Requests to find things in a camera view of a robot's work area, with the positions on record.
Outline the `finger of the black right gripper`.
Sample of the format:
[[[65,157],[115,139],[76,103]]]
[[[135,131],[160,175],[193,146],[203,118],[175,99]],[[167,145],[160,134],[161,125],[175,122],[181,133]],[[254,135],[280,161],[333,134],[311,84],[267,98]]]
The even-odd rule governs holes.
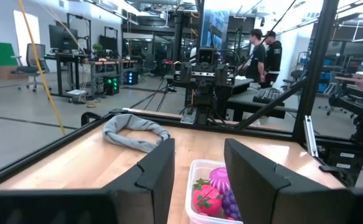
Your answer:
[[[217,83],[226,84],[228,79],[228,65],[218,64],[217,66]]]
[[[176,71],[178,74],[176,75],[176,80],[181,83],[189,83],[191,79],[191,63],[190,62],[182,62],[181,64],[176,65]]]

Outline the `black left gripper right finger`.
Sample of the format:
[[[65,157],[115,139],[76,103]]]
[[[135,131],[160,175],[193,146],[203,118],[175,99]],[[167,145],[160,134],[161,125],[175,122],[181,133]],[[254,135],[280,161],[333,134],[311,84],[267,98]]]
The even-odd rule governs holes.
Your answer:
[[[354,195],[330,189],[227,138],[224,159],[244,223],[349,223]]]

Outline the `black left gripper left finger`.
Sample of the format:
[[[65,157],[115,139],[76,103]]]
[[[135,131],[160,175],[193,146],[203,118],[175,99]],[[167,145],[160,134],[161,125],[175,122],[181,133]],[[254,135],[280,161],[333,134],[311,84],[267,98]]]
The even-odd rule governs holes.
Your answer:
[[[106,223],[167,223],[175,178],[175,140],[167,139],[103,189]]]

